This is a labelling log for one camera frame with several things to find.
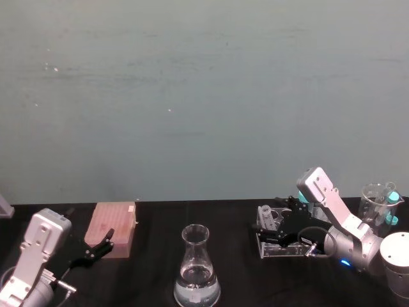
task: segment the beaker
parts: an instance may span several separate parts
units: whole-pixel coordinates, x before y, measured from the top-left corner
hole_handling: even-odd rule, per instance
[[[362,188],[358,217],[368,224],[375,235],[384,237],[390,230],[397,206],[403,202],[393,182],[367,184]]]

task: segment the black table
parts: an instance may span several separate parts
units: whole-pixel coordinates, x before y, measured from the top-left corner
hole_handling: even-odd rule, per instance
[[[356,212],[359,199],[345,202]],[[65,278],[79,291],[64,306],[176,306],[173,283],[183,258],[185,225],[210,229],[208,252],[220,281],[218,306],[394,306],[385,277],[372,278],[335,260],[266,258],[261,260],[248,232],[258,205],[274,200],[170,201],[138,203],[129,259],[103,259]],[[19,205],[12,220],[0,220],[0,272],[15,265],[31,216],[50,207],[60,214],[74,208],[72,233],[84,236],[95,204]],[[409,210],[400,205],[394,231],[409,230]],[[61,300],[58,290],[54,306]]]

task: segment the pipette tip box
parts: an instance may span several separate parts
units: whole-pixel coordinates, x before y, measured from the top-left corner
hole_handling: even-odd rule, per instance
[[[89,246],[96,246],[113,228],[115,232],[111,242],[114,248],[104,258],[128,258],[136,224],[136,204],[133,201],[97,203],[84,240]]]

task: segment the erlenmeyer flask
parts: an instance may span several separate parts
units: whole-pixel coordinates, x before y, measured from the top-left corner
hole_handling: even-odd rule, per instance
[[[192,224],[183,229],[181,237],[186,252],[174,285],[174,298],[182,307],[211,307],[219,300],[220,285],[206,250],[209,229]]]

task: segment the black wire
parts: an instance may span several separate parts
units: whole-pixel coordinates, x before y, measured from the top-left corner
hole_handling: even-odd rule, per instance
[[[334,248],[332,249],[332,252],[329,255],[314,255],[314,254],[312,254],[311,256],[316,257],[316,258],[330,258],[330,257],[334,256],[336,254],[336,252],[337,252],[337,241],[335,240],[334,236],[328,230],[326,230],[325,228],[322,228],[322,227],[319,227],[319,226],[305,227],[305,228],[303,228],[303,229],[301,229],[299,231],[299,233],[297,235],[297,241],[299,241],[299,243],[305,243],[305,242],[302,242],[300,240],[301,239],[301,234],[306,232],[307,230],[312,230],[312,229],[321,230],[321,231],[325,232],[327,235],[329,235],[331,240],[332,240],[332,243],[334,243]]]

